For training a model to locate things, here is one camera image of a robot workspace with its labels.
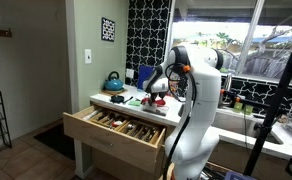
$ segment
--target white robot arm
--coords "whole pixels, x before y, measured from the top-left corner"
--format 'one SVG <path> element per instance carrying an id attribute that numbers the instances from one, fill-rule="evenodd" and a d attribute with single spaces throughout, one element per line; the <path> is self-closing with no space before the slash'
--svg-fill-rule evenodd
<path id="1" fill-rule="evenodd" d="M 214 49 L 181 44 L 172 48 L 167 61 L 157 66 L 143 83 L 144 90 L 151 93 L 151 105 L 157 95 L 163 98 L 167 92 L 168 83 L 160 81 L 159 86 L 156 83 L 166 77 L 165 71 L 173 71 L 188 79 L 181 120 L 165 141 L 165 152 L 168 161 L 171 158 L 175 163 L 177 180 L 197 179 L 219 141 L 219 135 L 209 127 L 218 105 L 221 75 L 217 69 L 222 64 L 221 53 Z"/>

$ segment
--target teapot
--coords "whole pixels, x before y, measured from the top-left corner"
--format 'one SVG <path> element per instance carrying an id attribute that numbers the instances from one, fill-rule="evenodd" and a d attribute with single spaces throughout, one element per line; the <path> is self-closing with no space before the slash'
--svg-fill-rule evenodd
<path id="1" fill-rule="evenodd" d="M 119 79 L 119 74 L 117 71 L 112 71 L 108 75 L 108 79 L 106 80 L 105 89 L 109 91 L 120 91 L 123 89 L 123 82 Z"/>

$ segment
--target black and white artwork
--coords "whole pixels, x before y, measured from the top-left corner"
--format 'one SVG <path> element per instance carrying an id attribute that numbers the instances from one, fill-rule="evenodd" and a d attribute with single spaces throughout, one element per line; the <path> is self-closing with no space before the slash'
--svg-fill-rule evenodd
<path id="1" fill-rule="evenodd" d="M 102 18 L 102 40 L 115 41 L 115 22 Z"/>

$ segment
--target green wall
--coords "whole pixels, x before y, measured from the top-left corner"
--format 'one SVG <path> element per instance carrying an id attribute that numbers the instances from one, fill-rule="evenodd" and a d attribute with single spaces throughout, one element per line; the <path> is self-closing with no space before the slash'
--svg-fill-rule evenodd
<path id="1" fill-rule="evenodd" d="M 101 40 L 102 17 L 115 21 L 115 42 Z M 128 0 L 74 1 L 79 110 L 89 106 L 89 97 L 100 92 L 111 71 L 124 81 L 127 21 Z M 91 64 L 84 62 L 85 49 L 92 50 Z"/>

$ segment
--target wooden drawer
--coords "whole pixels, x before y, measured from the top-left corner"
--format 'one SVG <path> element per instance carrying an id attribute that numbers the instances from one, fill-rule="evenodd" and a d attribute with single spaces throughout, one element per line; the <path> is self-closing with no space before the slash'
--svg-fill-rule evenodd
<path id="1" fill-rule="evenodd" d="M 65 134 L 147 172 L 153 173 L 156 157 L 164 140 L 166 129 L 158 126 L 158 131 L 154 137 L 149 142 L 145 142 L 143 139 L 140 140 L 125 134 L 124 128 L 127 127 L 128 123 L 137 122 L 133 117 L 130 117 L 130 120 L 125 121 L 121 127 L 116 129 L 110 129 L 97 124 L 94 122 L 94 118 L 92 118 L 92 121 L 83 119 L 83 117 L 91 114 L 98 108 L 97 106 L 91 106 L 74 115 L 64 113 Z"/>

